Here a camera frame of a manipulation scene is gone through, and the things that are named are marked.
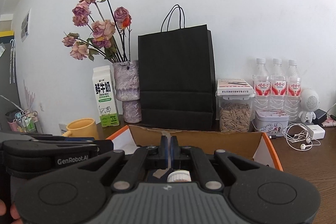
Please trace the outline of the person's left hand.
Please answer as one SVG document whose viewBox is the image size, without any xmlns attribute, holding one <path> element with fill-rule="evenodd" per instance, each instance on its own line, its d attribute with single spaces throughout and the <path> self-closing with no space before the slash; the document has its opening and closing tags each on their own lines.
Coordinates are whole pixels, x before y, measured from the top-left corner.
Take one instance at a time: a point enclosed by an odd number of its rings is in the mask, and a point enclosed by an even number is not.
<svg viewBox="0 0 336 224">
<path fill-rule="evenodd" d="M 12 224 L 22 224 L 22 219 L 17 211 L 17 207 L 15 206 L 15 203 L 11 204 L 11 207 L 8 208 L 6 204 L 0 200 L 0 214 L 1 216 L 4 216 L 7 212 L 10 212 L 11 217 L 13 218 Z"/>
</svg>

